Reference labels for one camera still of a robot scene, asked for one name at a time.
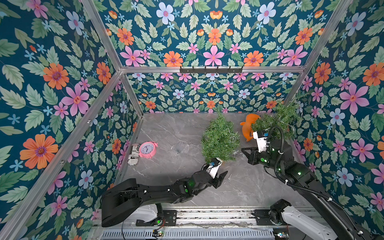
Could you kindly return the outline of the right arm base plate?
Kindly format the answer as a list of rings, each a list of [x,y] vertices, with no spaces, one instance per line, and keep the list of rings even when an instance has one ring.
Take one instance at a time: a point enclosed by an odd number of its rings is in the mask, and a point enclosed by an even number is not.
[[[275,210],[254,210],[252,215],[256,218],[258,225],[275,225],[279,226],[284,221],[281,219],[281,214]]]

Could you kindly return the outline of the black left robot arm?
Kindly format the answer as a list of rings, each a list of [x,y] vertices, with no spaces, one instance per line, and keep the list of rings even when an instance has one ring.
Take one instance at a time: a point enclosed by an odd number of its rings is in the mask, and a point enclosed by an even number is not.
[[[212,177],[201,170],[166,186],[146,186],[138,184],[136,179],[128,179],[102,194],[102,227],[122,223],[142,206],[188,202],[208,187],[220,187],[227,174],[225,171]]]

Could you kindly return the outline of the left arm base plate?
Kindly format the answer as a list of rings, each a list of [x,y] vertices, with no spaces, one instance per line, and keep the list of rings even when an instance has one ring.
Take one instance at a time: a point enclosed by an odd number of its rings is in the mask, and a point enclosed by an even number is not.
[[[136,221],[136,227],[174,227],[177,223],[177,211],[176,210],[165,210],[157,213],[156,217],[149,221],[144,222],[143,220]]]

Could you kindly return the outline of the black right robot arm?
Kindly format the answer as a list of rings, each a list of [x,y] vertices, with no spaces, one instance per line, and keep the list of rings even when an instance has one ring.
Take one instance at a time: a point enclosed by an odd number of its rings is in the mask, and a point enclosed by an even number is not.
[[[291,225],[313,240],[382,240],[359,225],[346,210],[327,193],[322,183],[304,164],[294,160],[292,147],[275,140],[264,151],[242,148],[250,165],[263,165],[275,173],[276,180],[304,197],[326,221],[321,224],[286,200],[271,205],[269,218],[275,225]]]

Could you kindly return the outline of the green christmas tree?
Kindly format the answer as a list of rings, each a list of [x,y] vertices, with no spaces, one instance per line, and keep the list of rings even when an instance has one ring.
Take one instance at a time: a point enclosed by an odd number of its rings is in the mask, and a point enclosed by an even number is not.
[[[240,145],[240,137],[238,132],[234,131],[234,123],[219,113],[206,128],[201,144],[206,163],[216,158],[223,162],[232,162],[236,160],[235,154]]]
[[[294,125],[302,119],[298,109],[299,104],[295,102],[288,105],[282,102],[277,103],[271,113],[262,114],[255,123],[251,124],[252,130],[268,132],[272,127],[280,127],[285,139],[292,139],[297,133]]]

